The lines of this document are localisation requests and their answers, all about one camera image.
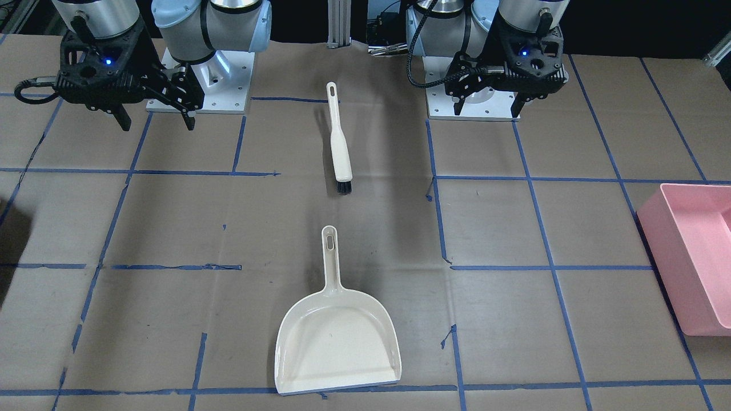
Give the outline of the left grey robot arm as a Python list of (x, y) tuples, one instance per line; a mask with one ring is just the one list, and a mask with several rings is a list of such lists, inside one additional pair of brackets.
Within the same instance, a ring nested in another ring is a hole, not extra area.
[(519, 120), (525, 104), (569, 80), (560, 20), (567, 1), (410, 1), (407, 67), (421, 58), (428, 116)]

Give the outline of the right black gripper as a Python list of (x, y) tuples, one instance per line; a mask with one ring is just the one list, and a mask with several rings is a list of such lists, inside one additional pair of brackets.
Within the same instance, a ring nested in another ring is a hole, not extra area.
[(144, 23), (93, 45), (68, 30), (61, 42), (61, 62), (54, 91), (65, 101), (108, 110), (128, 132), (131, 118), (123, 104), (154, 98), (180, 112), (194, 130), (194, 112), (203, 107), (204, 91), (189, 63), (162, 70)]

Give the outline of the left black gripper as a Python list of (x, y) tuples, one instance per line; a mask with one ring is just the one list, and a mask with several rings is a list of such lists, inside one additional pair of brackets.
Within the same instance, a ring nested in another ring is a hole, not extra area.
[(445, 93), (457, 99), (454, 115), (460, 115), (467, 97), (491, 86), (517, 92), (510, 112), (512, 119), (518, 119), (525, 104), (556, 93), (568, 83), (563, 51), (559, 25), (538, 33), (525, 32), (496, 15), (483, 47), (483, 72), (477, 59), (463, 51), (454, 55), (447, 68)]

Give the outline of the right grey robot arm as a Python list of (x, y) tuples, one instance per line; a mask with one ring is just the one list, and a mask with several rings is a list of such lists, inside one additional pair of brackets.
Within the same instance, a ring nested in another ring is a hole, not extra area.
[(178, 112), (188, 130), (196, 114), (243, 114), (254, 58), (271, 38), (269, 1), (153, 1), (166, 44), (159, 57), (135, 1), (55, 1), (68, 31), (50, 81), (65, 101), (131, 127), (125, 105)]

